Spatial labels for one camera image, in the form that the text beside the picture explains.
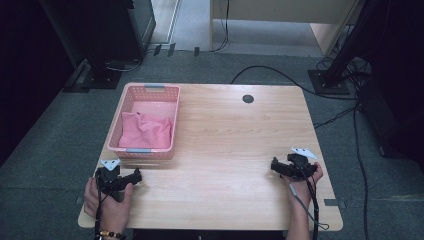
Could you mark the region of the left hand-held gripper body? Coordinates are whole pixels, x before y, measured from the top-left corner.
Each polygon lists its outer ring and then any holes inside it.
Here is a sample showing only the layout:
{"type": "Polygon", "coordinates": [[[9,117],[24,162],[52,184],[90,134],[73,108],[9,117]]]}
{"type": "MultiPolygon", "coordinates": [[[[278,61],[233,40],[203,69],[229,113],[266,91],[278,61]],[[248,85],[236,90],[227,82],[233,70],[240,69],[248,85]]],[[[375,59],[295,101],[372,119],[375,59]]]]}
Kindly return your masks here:
{"type": "Polygon", "coordinates": [[[101,160],[101,167],[96,170],[97,186],[105,195],[111,196],[115,201],[121,202],[123,197],[120,192],[123,191],[123,182],[125,179],[134,178],[133,174],[122,177],[120,175],[120,160],[101,160]]]}

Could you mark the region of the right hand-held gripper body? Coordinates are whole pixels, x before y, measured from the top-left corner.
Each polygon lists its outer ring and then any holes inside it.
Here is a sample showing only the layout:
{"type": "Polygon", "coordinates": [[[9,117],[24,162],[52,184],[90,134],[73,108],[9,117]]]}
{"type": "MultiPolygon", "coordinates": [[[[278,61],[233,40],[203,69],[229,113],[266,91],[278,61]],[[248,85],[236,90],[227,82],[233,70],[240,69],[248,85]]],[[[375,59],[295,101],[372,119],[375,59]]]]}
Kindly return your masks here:
{"type": "Polygon", "coordinates": [[[287,155],[292,170],[289,177],[295,181],[303,181],[311,177],[317,167],[309,162],[309,158],[317,159],[317,156],[307,148],[292,147],[291,150],[292,153],[287,155]]]}

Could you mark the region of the pink cloth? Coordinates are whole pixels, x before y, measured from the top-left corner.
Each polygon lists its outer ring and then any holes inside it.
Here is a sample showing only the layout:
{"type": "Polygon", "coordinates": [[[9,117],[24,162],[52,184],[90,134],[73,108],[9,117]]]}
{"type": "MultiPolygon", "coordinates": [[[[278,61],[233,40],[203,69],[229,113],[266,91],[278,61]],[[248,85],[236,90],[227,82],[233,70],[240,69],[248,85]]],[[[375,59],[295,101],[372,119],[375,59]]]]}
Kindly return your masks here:
{"type": "Polygon", "coordinates": [[[123,148],[166,149],[171,144],[172,124],[169,118],[151,114],[124,112],[122,135],[118,142],[123,148]]]}

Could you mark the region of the pink plastic basket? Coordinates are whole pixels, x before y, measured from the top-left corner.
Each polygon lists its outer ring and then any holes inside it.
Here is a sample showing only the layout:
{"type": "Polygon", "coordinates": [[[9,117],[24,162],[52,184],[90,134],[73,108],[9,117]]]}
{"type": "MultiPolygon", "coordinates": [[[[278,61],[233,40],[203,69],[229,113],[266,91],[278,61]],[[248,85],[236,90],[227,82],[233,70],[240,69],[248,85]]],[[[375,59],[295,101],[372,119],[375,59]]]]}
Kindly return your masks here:
{"type": "Polygon", "coordinates": [[[171,159],[174,155],[174,139],[180,102],[180,87],[169,84],[126,84],[114,114],[107,136],[106,147],[121,159],[171,159]],[[118,146],[122,135],[124,112],[151,114],[169,118],[172,124],[171,144],[166,149],[123,148],[118,146]]]}

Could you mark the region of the person's right hand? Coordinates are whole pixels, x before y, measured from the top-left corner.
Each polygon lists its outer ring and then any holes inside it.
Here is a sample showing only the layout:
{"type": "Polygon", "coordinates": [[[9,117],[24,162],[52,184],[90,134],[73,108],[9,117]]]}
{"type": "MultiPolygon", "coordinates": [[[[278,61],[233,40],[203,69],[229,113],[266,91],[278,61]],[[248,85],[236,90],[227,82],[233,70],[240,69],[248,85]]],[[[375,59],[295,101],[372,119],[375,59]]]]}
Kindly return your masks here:
{"type": "Polygon", "coordinates": [[[315,162],[314,165],[317,167],[316,171],[308,180],[304,181],[294,181],[291,178],[283,176],[283,181],[288,185],[288,187],[293,186],[297,195],[294,195],[292,192],[289,192],[289,201],[293,206],[299,205],[301,201],[306,207],[309,206],[312,199],[312,194],[308,188],[308,184],[311,184],[311,189],[316,190],[316,185],[318,181],[323,177],[323,171],[321,165],[318,162],[315,162]]]}

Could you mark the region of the person's left hand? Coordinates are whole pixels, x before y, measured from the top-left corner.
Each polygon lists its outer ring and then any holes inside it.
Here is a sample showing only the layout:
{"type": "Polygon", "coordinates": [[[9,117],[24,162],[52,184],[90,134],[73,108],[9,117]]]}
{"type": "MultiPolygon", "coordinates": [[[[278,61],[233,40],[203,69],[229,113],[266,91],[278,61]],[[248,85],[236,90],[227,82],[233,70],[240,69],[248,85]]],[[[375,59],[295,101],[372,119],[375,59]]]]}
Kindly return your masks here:
{"type": "Polygon", "coordinates": [[[123,234],[129,221],[132,193],[133,185],[130,183],[121,202],[102,194],[103,202],[99,203],[96,181],[89,177],[84,191],[84,212],[95,218],[98,207],[101,207],[99,229],[123,234]]]}

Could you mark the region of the black metal stand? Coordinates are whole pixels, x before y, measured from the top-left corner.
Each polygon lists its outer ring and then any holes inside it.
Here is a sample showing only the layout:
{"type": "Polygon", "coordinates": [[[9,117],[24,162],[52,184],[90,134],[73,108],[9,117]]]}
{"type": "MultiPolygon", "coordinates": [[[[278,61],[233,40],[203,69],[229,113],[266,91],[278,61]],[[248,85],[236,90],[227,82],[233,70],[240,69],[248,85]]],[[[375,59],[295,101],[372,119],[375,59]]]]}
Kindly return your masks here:
{"type": "Polygon", "coordinates": [[[349,63],[363,52],[363,42],[368,36],[366,29],[370,27],[370,21],[379,3],[380,0],[365,0],[355,27],[327,70],[308,71],[316,95],[349,94],[349,90],[344,84],[342,73],[349,63]]]}

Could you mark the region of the black equipment box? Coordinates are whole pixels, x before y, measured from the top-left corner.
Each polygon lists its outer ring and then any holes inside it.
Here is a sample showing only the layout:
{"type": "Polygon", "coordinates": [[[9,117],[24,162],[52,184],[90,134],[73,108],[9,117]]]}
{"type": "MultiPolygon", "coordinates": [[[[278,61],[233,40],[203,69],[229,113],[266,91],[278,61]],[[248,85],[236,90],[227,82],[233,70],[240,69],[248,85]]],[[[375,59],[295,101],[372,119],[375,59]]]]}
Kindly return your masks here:
{"type": "Polygon", "coordinates": [[[424,167],[424,107],[398,120],[374,82],[365,83],[358,97],[377,137],[380,155],[407,158],[424,167]]]}

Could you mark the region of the light wooden desk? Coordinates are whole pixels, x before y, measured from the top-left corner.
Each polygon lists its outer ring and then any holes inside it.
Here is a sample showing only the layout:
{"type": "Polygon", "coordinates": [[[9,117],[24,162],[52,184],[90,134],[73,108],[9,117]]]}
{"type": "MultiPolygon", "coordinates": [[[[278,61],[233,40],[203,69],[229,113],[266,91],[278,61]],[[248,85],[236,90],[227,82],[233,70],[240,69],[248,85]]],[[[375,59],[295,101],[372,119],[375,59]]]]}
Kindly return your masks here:
{"type": "Polygon", "coordinates": [[[328,56],[346,25],[354,25],[365,0],[209,0],[210,23],[215,19],[309,23],[323,55],[328,56]]]}

